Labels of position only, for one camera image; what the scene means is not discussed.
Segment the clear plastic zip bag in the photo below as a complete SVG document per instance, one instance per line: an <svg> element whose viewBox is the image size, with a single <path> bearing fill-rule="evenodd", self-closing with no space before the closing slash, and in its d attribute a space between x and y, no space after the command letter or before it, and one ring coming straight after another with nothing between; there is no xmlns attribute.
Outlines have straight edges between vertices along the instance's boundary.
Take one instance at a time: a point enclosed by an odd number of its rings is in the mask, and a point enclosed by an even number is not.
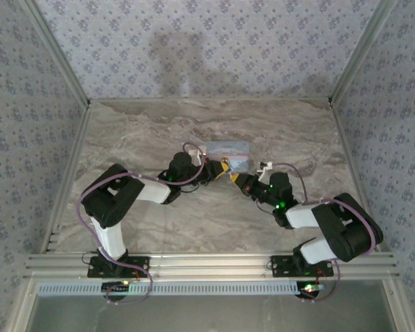
<svg viewBox="0 0 415 332"><path fill-rule="evenodd" d="M233 172L246 173L250 169L249 143L242 140L208 141L206 155L211 160L221 161L229 158L229 166Z"/></svg>

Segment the black controller board green light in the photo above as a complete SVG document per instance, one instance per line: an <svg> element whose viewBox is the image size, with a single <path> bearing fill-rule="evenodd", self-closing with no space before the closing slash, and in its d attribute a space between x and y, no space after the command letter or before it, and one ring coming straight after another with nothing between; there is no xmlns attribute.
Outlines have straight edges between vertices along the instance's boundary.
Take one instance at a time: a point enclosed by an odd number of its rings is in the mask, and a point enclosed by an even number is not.
<svg viewBox="0 0 415 332"><path fill-rule="evenodd" d="M297 282L297 287L299 291L297 297L307 300L315 300L325 289L325 285L319 282Z"/></svg>
<svg viewBox="0 0 415 332"><path fill-rule="evenodd" d="M104 282L101 285L101 291L104 293L126 293L129 291L129 282L116 281L116 282Z"/></svg>

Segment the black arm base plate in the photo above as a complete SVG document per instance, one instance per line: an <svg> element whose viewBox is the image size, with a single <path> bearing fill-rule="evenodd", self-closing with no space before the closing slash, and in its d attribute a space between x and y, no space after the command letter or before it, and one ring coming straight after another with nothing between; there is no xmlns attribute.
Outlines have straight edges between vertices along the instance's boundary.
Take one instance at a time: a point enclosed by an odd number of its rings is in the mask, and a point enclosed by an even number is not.
<svg viewBox="0 0 415 332"><path fill-rule="evenodd" d="M146 279L144 270L149 270L150 258L147 256L124 256L115 264L103 256L90 258L88 278L139 278Z"/></svg>
<svg viewBox="0 0 415 332"><path fill-rule="evenodd" d="M270 257L270 269L273 277L332 277L333 264L321 261L316 264L307 263L294 255L273 255Z"/></svg>

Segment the wide aluminium base rail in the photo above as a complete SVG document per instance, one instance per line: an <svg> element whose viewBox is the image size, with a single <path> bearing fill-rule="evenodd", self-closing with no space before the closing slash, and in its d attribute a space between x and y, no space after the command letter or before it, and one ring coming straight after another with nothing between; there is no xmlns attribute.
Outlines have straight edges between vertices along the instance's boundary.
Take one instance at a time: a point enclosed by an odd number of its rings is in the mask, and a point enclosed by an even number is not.
<svg viewBox="0 0 415 332"><path fill-rule="evenodd" d="M223 254L150 254L149 273L157 282L188 281L266 281L273 279L269 270L270 253ZM26 261L24 277L86 277L88 267L78 253L31 255ZM390 252L338 263L342 280L398 279L400 271Z"/></svg>

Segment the aluminium frame side rail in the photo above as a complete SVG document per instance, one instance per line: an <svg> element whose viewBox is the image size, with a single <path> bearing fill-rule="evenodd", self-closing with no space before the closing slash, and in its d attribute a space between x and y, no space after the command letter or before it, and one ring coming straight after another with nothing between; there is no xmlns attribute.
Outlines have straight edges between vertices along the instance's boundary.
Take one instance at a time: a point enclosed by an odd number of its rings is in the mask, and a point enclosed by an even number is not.
<svg viewBox="0 0 415 332"><path fill-rule="evenodd" d="M39 249L40 254L50 253L55 247L55 245L50 244L50 240L53 235L56 235L58 233L58 226L59 223L62 221L62 215L67 206L73 183L75 181L79 157L82 151L82 145L84 142L86 130L89 125L89 119L91 116L91 112L89 111L89 109L90 105L88 104L84 109L82 117L80 118L75 140L73 142L69 154L69 159L66 164L66 169L62 177L61 186L59 188L59 192L57 193L53 209L50 214L48 224L46 226L44 238Z"/></svg>
<svg viewBox="0 0 415 332"><path fill-rule="evenodd" d="M345 155L345 158L347 160L347 165L351 174L351 180L356 192L356 198L359 202L359 204L366 210L366 212L374 219L374 221L378 224L378 226L381 226L381 223L379 220L374 216L374 213L371 211L371 208L369 206L369 202L367 199L367 193L364 188L364 185L362 183L362 179L360 177L360 172L358 170L358 166L356 163L355 158L353 157L353 154L351 153L351 149L349 146L349 141L347 139L347 135L345 133L340 115L338 111L335 109L332 102L329 103L329 108L331 111L331 115L333 118L333 122L336 128L336 131L338 133L338 138L340 140L340 144L342 145L342 149Z"/></svg>

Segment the aluminium frame corner post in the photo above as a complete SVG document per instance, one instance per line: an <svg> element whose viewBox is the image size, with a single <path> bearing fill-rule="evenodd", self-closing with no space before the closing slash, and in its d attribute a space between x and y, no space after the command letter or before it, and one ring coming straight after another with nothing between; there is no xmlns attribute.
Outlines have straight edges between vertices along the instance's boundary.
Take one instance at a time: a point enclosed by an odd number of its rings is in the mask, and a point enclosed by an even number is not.
<svg viewBox="0 0 415 332"><path fill-rule="evenodd" d="M377 6L367 21L359 40L357 41L349 60L329 96L329 105L335 107L344 97L356 73L364 62L370 48L379 36L388 16L396 6L398 0L378 0Z"/></svg>
<svg viewBox="0 0 415 332"><path fill-rule="evenodd" d="M71 68L64 52L61 50L54 34L51 32L47 21L45 20L41 10L36 4L35 0L19 0L22 8L28 15L28 18L33 23L35 30L39 34L50 56L53 58L60 73L66 80L69 89L74 95L75 99L87 109L89 106L89 99L84 92L77 76Z"/></svg>

